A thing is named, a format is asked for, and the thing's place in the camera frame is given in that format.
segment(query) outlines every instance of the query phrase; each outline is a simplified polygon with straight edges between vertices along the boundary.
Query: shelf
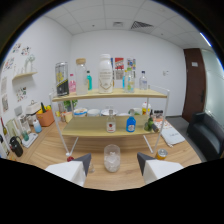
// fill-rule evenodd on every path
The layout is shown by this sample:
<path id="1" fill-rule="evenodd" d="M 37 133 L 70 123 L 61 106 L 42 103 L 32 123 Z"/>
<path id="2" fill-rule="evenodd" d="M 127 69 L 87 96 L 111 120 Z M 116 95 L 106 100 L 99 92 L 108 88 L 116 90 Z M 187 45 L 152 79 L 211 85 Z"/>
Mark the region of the shelf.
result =
<path id="1" fill-rule="evenodd" d="M 108 133 L 106 131 L 106 122 L 108 116 L 100 117 L 74 117 L 62 131 L 63 136 L 91 137 L 91 138 L 109 138 L 109 137 L 129 137 L 133 135 L 147 135 L 153 131 L 143 129 L 144 122 L 147 121 L 146 115 L 134 116 L 136 128 L 134 132 L 126 131 L 126 122 L 129 116 L 116 116 L 116 131 Z"/>
<path id="2" fill-rule="evenodd" d="M 36 74 L 36 73 L 37 72 L 29 72 L 29 73 L 18 74 L 12 80 L 19 79 L 19 78 L 26 77 L 26 76 L 31 76 L 31 75 Z"/>
<path id="3" fill-rule="evenodd" d="M 78 100 L 78 99 L 96 99 L 96 98 L 122 98 L 122 97 L 147 97 L 147 98 L 167 98 L 166 95 L 151 90 L 140 90 L 138 88 L 135 88 L 134 93 L 125 93 L 124 89 L 122 88 L 115 88 L 113 90 L 113 93 L 98 93 L 98 89 L 89 90 L 86 95 L 76 95 L 76 93 L 70 93 L 66 96 L 61 97 L 54 97 L 52 99 L 53 102 L 58 101 L 67 101 L 67 100 Z"/>

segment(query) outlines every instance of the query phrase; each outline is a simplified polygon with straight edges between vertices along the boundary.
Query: floor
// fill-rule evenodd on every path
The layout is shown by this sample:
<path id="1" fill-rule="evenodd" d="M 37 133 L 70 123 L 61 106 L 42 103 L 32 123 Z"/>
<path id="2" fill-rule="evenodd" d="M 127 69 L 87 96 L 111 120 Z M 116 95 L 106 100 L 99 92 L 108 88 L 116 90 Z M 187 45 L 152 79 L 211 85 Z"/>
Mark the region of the floor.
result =
<path id="1" fill-rule="evenodd" d="M 204 155 L 201 153 L 197 145 L 188 137 L 187 127 L 188 122 L 182 117 L 166 117 L 167 121 L 188 141 L 191 147 L 195 150 L 202 162 L 207 162 Z"/>

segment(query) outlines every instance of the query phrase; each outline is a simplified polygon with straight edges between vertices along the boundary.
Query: desk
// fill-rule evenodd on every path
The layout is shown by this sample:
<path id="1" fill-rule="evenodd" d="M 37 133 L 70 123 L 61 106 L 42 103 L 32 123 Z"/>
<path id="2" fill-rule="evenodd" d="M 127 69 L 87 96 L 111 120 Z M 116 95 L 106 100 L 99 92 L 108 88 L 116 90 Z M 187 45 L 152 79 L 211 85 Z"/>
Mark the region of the desk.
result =
<path id="1" fill-rule="evenodd" d="M 65 122 L 59 122 L 59 126 L 62 130 Z M 152 148 L 156 143 L 157 137 L 158 133 L 146 135 Z M 68 148 L 71 149 L 76 138 L 66 136 L 64 139 Z M 109 173 L 104 167 L 104 147 L 109 144 L 118 145 L 121 150 L 121 165 L 116 173 Z M 200 158 L 187 141 L 170 148 L 166 145 L 163 138 L 160 138 L 157 149 L 160 148 L 168 151 L 166 161 L 180 163 L 183 167 L 201 163 Z M 30 148 L 26 149 L 23 147 L 23 150 L 24 153 L 18 158 L 18 161 L 41 169 L 46 169 L 52 164 L 67 161 L 65 149 L 55 122 L 49 127 L 43 127 L 42 132 L 39 133 L 38 138 Z M 114 191 L 145 186 L 137 160 L 138 152 L 155 157 L 157 150 L 152 154 L 143 136 L 103 139 L 79 138 L 72 157 L 78 158 L 91 153 L 95 172 L 87 175 L 84 188 Z"/>

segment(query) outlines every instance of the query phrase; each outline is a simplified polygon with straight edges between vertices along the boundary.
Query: door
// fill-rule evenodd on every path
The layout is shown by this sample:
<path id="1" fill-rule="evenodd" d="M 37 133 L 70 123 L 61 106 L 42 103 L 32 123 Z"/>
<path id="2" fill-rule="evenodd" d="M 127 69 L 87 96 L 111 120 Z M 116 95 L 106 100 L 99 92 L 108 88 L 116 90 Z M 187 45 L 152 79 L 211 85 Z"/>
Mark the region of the door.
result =
<path id="1" fill-rule="evenodd" d="M 182 117 L 190 122 L 193 113 L 203 112 L 206 94 L 205 66 L 200 49 L 184 49 L 187 87 Z"/>

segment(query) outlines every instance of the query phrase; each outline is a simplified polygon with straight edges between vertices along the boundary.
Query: box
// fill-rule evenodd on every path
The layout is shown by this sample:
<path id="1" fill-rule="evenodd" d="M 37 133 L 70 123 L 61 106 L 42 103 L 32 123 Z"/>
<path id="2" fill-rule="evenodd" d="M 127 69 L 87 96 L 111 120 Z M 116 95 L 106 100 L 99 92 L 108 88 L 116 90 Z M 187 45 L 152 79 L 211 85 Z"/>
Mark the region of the box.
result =
<path id="1" fill-rule="evenodd" d="M 49 110 L 42 114 L 36 114 L 41 127 L 48 127 L 54 122 L 54 116 L 52 110 Z"/>

